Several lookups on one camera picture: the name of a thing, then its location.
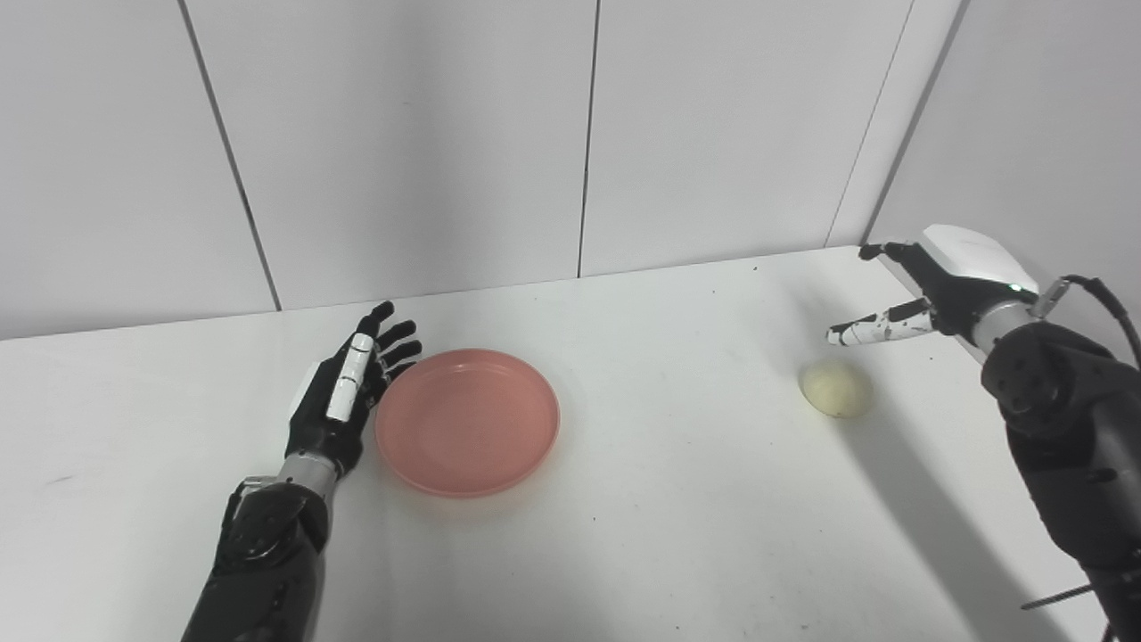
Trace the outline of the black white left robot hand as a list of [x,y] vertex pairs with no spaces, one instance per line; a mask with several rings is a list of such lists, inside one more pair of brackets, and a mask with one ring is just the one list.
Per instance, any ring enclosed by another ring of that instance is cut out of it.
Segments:
[[390,300],[375,306],[333,355],[317,363],[289,420],[288,457],[322,457],[339,480],[355,470],[371,412],[423,353],[415,320],[394,324],[394,314]]

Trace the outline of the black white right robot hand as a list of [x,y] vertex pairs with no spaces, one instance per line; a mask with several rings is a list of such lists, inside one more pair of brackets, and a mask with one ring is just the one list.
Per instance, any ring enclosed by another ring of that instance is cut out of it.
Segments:
[[1002,338],[1034,324],[1038,282],[1001,243],[955,225],[930,225],[913,243],[868,243],[861,260],[889,259],[921,295],[883,312],[832,325],[831,346],[868,346],[926,333],[958,336],[990,353]]

